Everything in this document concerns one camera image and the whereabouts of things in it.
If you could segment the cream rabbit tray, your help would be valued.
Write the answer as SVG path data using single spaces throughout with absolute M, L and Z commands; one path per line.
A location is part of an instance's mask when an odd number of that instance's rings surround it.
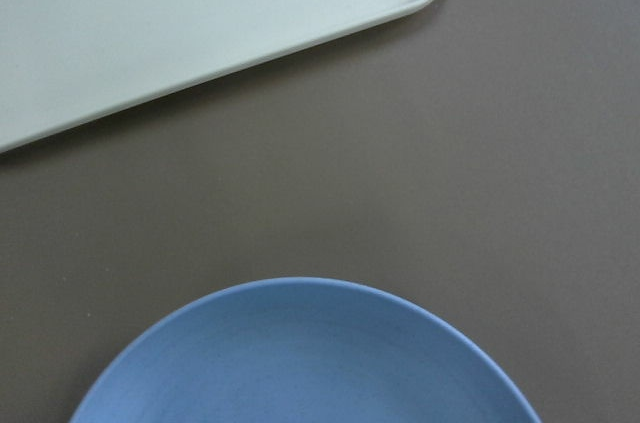
M 1 148 L 414 13 L 433 0 L 1 0 Z

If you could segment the blue plate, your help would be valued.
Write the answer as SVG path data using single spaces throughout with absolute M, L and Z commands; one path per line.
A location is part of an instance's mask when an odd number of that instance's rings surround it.
M 400 297 L 322 278 L 234 286 L 166 316 L 76 422 L 534 422 L 506 373 Z

